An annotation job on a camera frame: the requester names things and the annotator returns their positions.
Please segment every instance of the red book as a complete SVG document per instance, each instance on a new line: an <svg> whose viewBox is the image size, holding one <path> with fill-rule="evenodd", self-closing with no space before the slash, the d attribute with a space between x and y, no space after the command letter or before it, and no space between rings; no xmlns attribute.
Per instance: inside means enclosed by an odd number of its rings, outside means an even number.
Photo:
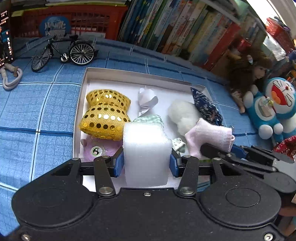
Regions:
<svg viewBox="0 0 296 241"><path fill-rule="evenodd" d="M234 40L237 32L240 30L240 26L236 23L232 22L231 25L227 28L225 34L222 39L214 48L213 52L209 55L207 62L201 66L203 69L211 70L215 63L219 60L219 58L224 54L227 50L228 46Z"/></svg>

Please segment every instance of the white foam block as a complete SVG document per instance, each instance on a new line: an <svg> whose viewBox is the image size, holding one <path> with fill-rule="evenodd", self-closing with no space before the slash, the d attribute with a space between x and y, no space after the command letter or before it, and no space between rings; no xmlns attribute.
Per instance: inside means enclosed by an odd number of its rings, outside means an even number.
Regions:
<svg viewBox="0 0 296 241"><path fill-rule="evenodd" d="M123 151L128 187L167 184L172 140L167 138L160 125L126 123Z"/></svg>

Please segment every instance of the orange crate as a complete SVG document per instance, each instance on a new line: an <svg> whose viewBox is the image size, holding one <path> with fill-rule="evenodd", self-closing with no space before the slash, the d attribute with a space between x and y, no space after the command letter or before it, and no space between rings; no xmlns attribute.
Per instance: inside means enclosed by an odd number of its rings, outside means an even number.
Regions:
<svg viewBox="0 0 296 241"><path fill-rule="evenodd" d="M68 19L71 34L83 32L105 33L106 39L117 39L121 19L127 6L68 5L25 11L21 17L11 18L13 37L42 37L41 22L50 16Z"/></svg>
<svg viewBox="0 0 296 241"><path fill-rule="evenodd" d="M290 35L277 21L267 18L265 26L266 31L280 44L287 54L295 49Z"/></svg>

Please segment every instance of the red mouth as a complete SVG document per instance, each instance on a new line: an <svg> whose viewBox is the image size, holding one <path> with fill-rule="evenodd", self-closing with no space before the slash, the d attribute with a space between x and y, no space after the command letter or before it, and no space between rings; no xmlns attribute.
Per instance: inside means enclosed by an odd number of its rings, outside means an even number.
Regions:
<svg viewBox="0 0 296 241"><path fill-rule="evenodd" d="M287 101L285 99L283 92L281 92L281 90L276 85L272 86L271 96L277 104L287 105Z"/></svg>

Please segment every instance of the bicycle wheel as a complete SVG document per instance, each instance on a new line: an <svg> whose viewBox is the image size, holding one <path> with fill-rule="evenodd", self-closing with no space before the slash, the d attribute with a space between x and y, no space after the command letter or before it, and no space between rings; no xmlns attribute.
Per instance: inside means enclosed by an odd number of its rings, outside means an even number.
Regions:
<svg viewBox="0 0 296 241"><path fill-rule="evenodd" d="M49 61L52 54L49 48L44 49L41 55L37 55L33 58L31 69L33 72L41 70Z"/></svg>
<svg viewBox="0 0 296 241"><path fill-rule="evenodd" d="M88 43L79 43L70 50L70 58L77 65L86 65L94 58L94 48Z"/></svg>

